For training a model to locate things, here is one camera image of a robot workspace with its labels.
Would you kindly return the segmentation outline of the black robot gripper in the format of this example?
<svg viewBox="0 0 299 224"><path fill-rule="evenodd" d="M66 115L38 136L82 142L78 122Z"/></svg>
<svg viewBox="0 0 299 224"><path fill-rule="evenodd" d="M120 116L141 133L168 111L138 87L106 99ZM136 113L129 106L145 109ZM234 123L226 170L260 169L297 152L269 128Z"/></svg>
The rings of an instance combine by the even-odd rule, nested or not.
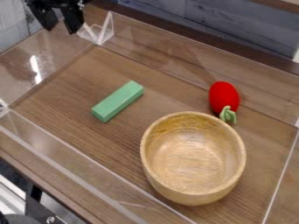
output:
<svg viewBox="0 0 299 224"><path fill-rule="evenodd" d="M69 34L78 31L84 24L82 10L80 7L90 0L24 0L41 27L50 31L58 23L52 8L60 8L64 24Z"/></svg>

